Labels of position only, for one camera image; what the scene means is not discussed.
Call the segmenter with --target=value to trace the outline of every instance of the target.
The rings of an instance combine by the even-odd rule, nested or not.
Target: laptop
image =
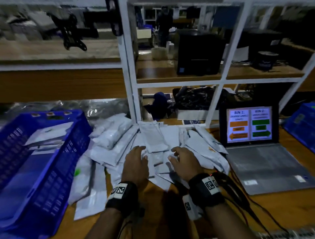
[[[219,118],[227,160],[249,195],[315,187],[315,178],[279,143],[278,104],[226,103]]]

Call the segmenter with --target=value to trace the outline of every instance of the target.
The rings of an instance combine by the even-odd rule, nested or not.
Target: white box
[[[206,120],[207,110],[176,110],[178,120]],[[212,120],[219,120],[219,111],[215,110]]]

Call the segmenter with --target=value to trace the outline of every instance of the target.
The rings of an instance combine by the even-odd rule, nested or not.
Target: pile of packages
[[[171,183],[188,183],[179,178],[169,156],[173,147],[191,150],[200,165],[207,169],[229,173],[230,167],[223,154],[226,149],[204,128],[194,125],[196,131],[163,122],[139,122],[133,124],[125,114],[100,119],[90,134],[90,144],[78,161],[69,196],[69,204],[77,201],[74,219],[87,217],[104,210],[107,191],[104,170],[111,176],[112,186],[121,181],[126,155],[135,146],[146,146],[149,181],[168,191]]]

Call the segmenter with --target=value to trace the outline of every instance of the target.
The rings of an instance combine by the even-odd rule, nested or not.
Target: wrist strap
[[[116,208],[124,218],[129,216],[138,205],[138,188],[133,182],[120,182],[108,197],[106,208]]]
[[[225,202],[216,180],[207,173],[200,173],[189,180],[189,187],[193,203],[203,209]]]

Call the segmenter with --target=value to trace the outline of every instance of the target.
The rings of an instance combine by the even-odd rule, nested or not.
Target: blue container
[[[73,124],[60,149],[31,155],[23,146],[36,130],[66,122]],[[0,231],[27,239],[56,233],[91,132],[81,110],[23,113],[0,131]]]
[[[315,153],[315,103],[304,103],[288,119],[284,129]]]

